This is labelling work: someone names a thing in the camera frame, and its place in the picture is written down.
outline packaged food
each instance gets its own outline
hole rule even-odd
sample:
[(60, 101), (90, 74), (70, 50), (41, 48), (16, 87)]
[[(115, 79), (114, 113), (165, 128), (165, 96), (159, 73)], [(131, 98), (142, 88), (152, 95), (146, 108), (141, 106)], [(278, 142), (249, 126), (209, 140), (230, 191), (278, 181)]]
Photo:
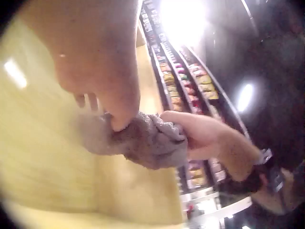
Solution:
[(199, 77), (199, 76), (202, 76), (202, 75), (206, 75), (206, 72), (203, 71), (203, 70), (197, 70), (197, 71), (193, 72), (193, 74), (194, 74), (196, 77)]
[(168, 87), (167, 87), (167, 90), (168, 90), (169, 92), (177, 92), (177, 88), (176, 88), (175, 86), (168, 86)]
[(192, 87), (191, 82), (188, 80), (182, 80), (181, 82), (184, 84), (185, 87)]
[(215, 91), (215, 87), (213, 84), (199, 84), (199, 88), (201, 91)]
[(164, 78), (164, 82), (167, 85), (174, 85), (175, 84), (175, 79), (170, 72), (164, 71), (163, 72), (163, 78)]
[(160, 33), (159, 38), (160, 38), (161, 42), (165, 42), (166, 41), (165, 33)]
[(179, 93), (176, 92), (176, 91), (170, 91), (170, 97), (178, 97), (179, 96)]
[(189, 69), (191, 70), (191, 72), (196, 72), (198, 70), (202, 70), (203, 71), (202, 67), (201, 66), (197, 66), (197, 65), (192, 66), (192, 67), (190, 66)]
[(161, 71), (170, 71), (170, 66), (168, 66), (168, 65), (163, 66), (163, 67), (160, 66), (160, 68), (161, 68)]
[(199, 66), (198, 64), (191, 64), (189, 67), (191, 68), (191, 67), (194, 67), (194, 66)]
[(208, 91), (208, 92), (204, 92), (203, 94), (209, 100), (217, 100), (218, 99), (218, 93), (216, 91)]
[(175, 67), (182, 67), (182, 64), (180, 64), (180, 63), (175, 63), (174, 65), (175, 65)]
[(206, 181), (203, 177), (195, 178), (195, 179), (192, 179), (191, 181), (195, 187), (199, 187), (199, 186), (206, 184)]
[(173, 104), (181, 105), (182, 101), (180, 97), (172, 97), (171, 98)]
[(157, 24), (161, 24), (161, 19), (160, 18), (158, 18), (158, 17), (156, 17), (156, 18), (153, 18), (153, 23), (154, 23), (154, 25), (157, 25)]
[(148, 18), (148, 15), (145, 13), (145, 14), (142, 14), (142, 18), (143, 19), (146, 19), (146, 18)]
[(190, 171), (193, 171), (193, 170), (198, 170), (198, 169), (200, 169), (201, 167), (200, 167), (200, 165), (198, 164), (198, 163), (189, 163), (188, 164), (188, 169), (190, 170)]
[(185, 75), (185, 74), (179, 74), (179, 76), (180, 76), (181, 80), (187, 80), (188, 79), (187, 75)]
[(157, 59), (160, 63), (164, 63), (166, 62), (166, 57), (165, 56), (160, 56), (160, 55), (157, 55)]
[(160, 67), (165, 67), (165, 66), (168, 66), (168, 64), (167, 63), (161, 63), (160, 64)]
[(191, 179), (202, 177), (201, 169), (189, 171), (191, 175)]
[(195, 95), (195, 90), (189, 87), (185, 88), (188, 95)]
[(177, 69), (177, 72), (178, 72), (178, 73), (185, 74), (185, 70), (184, 70), (184, 68), (182, 68), (182, 67), (178, 67), (178, 68), (176, 68), (176, 69)]
[(147, 23), (149, 23), (149, 19), (148, 18), (143, 19), (143, 22), (144, 22), (144, 24), (147, 24)]
[(173, 107), (174, 107), (174, 111), (182, 111), (183, 109), (182, 109), (182, 106), (181, 105), (179, 105), (179, 104), (173, 104)]
[(207, 83), (211, 83), (211, 78), (208, 75), (203, 75), (200, 77), (196, 78), (198, 84), (207, 84)]
[(191, 101), (197, 101), (198, 100), (197, 96), (189, 95), (189, 98), (190, 98)]
[(151, 26), (151, 24), (150, 24), (150, 22), (147, 23), (147, 24), (144, 24), (144, 28), (145, 28), (145, 31), (146, 31), (146, 32), (150, 32), (150, 31), (153, 30), (153, 29), (152, 29), (152, 26)]

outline gray fabric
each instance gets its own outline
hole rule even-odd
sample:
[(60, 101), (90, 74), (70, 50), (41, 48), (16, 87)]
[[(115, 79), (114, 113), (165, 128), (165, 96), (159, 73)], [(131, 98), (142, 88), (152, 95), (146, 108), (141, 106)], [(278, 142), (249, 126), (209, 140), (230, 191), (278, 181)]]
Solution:
[(120, 132), (112, 130), (109, 114), (82, 116), (80, 127), (85, 148), (94, 154), (123, 154), (149, 169), (179, 167), (187, 161), (188, 142), (182, 128), (158, 115), (139, 112)]

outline product display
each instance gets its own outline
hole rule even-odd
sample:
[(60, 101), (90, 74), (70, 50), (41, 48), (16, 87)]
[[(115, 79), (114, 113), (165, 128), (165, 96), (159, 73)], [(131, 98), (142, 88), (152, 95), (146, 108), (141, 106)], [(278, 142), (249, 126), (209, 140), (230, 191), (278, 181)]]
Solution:
[(188, 80), (182, 80), (182, 83), (184, 84), (185, 87), (191, 87), (191, 82)]
[(208, 75), (203, 75), (196, 78), (198, 84), (208, 84), (211, 83), (211, 78)]
[(215, 87), (213, 86), (213, 84), (209, 83), (209, 84), (200, 84), (199, 88), (202, 91), (215, 91)]
[(190, 171), (191, 179), (202, 177), (201, 169)]
[(177, 69), (177, 72), (178, 72), (178, 73), (183, 73), (183, 74), (185, 74), (184, 68), (178, 67), (178, 68), (176, 68), (176, 69)]
[(186, 87), (185, 90), (186, 90), (188, 95), (195, 95), (195, 90), (194, 89)]
[[(156, 50), (156, 48), (154, 47), (155, 52), (160, 52), (160, 48), (158, 47), (158, 50)], [(160, 63), (160, 67), (166, 67), (168, 66), (168, 63)]]
[(193, 72), (193, 74), (198, 77), (198, 76), (202, 76), (202, 75), (206, 75), (206, 72), (203, 70), (197, 70), (195, 72)]
[(202, 71), (202, 68), (200, 66), (194, 65), (194, 66), (189, 66), (189, 69), (191, 70), (191, 72), (195, 72), (195, 71)]
[(167, 90), (168, 90), (168, 92), (177, 92), (177, 88), (175, 86), (168, 86)]
[(170, 66), (168, 66), (168, 65), (163, 66), (163, 67), (160, 66), (160, 68), (161, 68), (161, 71), (170, 71)]
[(182, 65), (180, 63), (175, 63), (174, 65), (175, 65), (175, 67), (182, 67)]
[(169, 94), (170, 94), (171, 97), (178, 97), (179, 96), (179, 93), (176, 92), (176, 91), (171, 91), (171, 92), (169, 92)]
[(178, 104), (173, 104), (173, 106), (174, 106), (174, 111), (180, 111), (180, 112), (182, 112), (182, 111), (183, 111), (183, 109), (182, 109), (182, 106), (181, 106), (181, 105), (178, 105)]
[(171, 99), (172, 99), (172, 103), (173, 103), (173, 104), (181, 105), (181, 103), (182, 103), (180, 97), (172, 97)]
[(217, 100), (218, 99), (218, 93), (216, 91), (208, 91), (208, 92), (204, 92), (203, 94), (209, 100)]
[(179, 76), (180, 76), (181, 80), (187, 80), (188, 79), (187, 75), (185, 75), (185, 74), (179, 74)]
[(204, 179), (203, 177), (191, 179), (191, 183), (194, 186), (194, 188), (197, 188), (206, 185), (206, 179)]

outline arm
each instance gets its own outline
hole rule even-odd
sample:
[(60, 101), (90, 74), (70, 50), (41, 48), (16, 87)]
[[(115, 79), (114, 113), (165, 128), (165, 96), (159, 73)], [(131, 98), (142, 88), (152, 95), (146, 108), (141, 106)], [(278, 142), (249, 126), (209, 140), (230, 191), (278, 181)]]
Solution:
[[(183, 127), (189, 140), (190, 159), (217, 158), (235, 181), (245, 180), (260, 158), (261, 153), (257, 147), (242, 134), (215, 119), (172, 111), (164, 112), (161, 118)], [(304, 183), (303, 191), (297, 194), (296, 191), (300, 190), (302, 185), (297, 185), (290, 172), (283, 170), (283, 175), (285, 177), (282, 188), (283, 198), (287, 210), (291, 211), (304, 200)], [(304, 172), (300, 180), (304, 182)], [(270, 194), (265, 185), (258, 192), (251, 194), (251, 197), (264, 208), (276, 214), (284, 214), (279, 194)]]
[(136, 27), (141, 0), (36, 0), (20, 13), (47, 46), (61, 87), (124, 128), (139, 109)]

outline colorful packaging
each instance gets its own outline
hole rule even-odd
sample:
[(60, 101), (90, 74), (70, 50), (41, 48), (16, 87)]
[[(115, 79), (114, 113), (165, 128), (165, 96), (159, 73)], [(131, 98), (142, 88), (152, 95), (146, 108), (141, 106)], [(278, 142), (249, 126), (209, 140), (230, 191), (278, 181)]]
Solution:
[(168, 86), (168, 87), (167, 87), (167, 90), (168, 90), (169, 92), (177, 92), (177, 88), (176, 88), (175, 86)]
[(166, 85), (174, 85), (175, 84), (175, 79), (170, 72), (164, 71), (163, 72), (163, 78), (164, 78), (164, 82), (166, 83)]
[(164, 63), (166, 62), (166, 57), (165, 56), (160, 56), (160, 55), (157, 55), (157, 59), (160, 63)]
[(174, 107), (174, 111), (180, 111), (182, 112), (183, 109), (182, 109), (182, 106), (181, 105), (178, 105), (178, 104), (173, 104), (173, 107)]
[(203, 177), (192, 179), (191, 182), (192, 182), (193, 186), (195, 186), (195, 187), (200, 187), (200, 186), (206, 184), (206, 181)]
[(178, 67), (178, 68), (176, 68), (176, 69), (177, 69), (177, 72), (178, 72), (178, 73), (185, 74), (185, 70), (184, 70), (184, 68), (182, 68), (182, 67)]
[(197, 71), (193, 72), (193, 74), (194, 74), (196, 77), (199, 77), (199, 76), (202, 76), (202, 75), (206, 75), (206, 72), (203, 71), (203, 70), (197, 70)]
[(182, 104), (182, 101), (181, 101), (180, 97), (172, 97), (171, 100), (172, 100), (173, 104), (178, 104), (178, 105)]
[(161, 68), (161, 71), (170, 71), (170, 66), (168, 66), (168, 65), (160, 67), (160, 68)]
[(176, 91), (170, 91), (169, 94), (170, 94), (170, 97), (178, 97), (179, 96), (179, 93), (176, 92)]
[(214, 88), (213, 84), (211, 84), (211, 83), (200, 84), (199, 88), (201, 89), (201, 91), (215, 91), (215, 88)]
[(202, 177), (201, 169), (190, 171), (191, 179)]
[(208, 91), (208, 92), (204, 92), (203, 94), (209, 100), (217, 100), (218, 99), (218, 94), (217, 94), (216, 91)]
[(174, 65), (175, 65), (175, 67), (182, 67), (182, 64), (180, 64), (180, 63), (175, 63)]
[(160, 64), (160, 67), (165, 67), (165, 66), (168, 66), (168, 64), (167, 63), (161, 63)]
[(202, 68), (200, 66), (192, 66), (192, 67), (190, 66), (189, 69), (191, 70), (191, 72), (202, 70)]
[(188, 95), (195, 95), (195, 90), (194, 89), (186, 87), (185, 90), (186, 90)]
[(181, 82), (184, 84), (185, 87), (192, 87), (191, 82), (188, 80), (182, 80)]
[(208, 75), (203, 75), (196, 78), (198, 84), (208, 84), (211, 83), (211, 78)]
[(185, 75), (185, 74), (179, 74), (179, 76), (180, 76), (181, 80), (187, 80), (188, 79), (187, 75)]

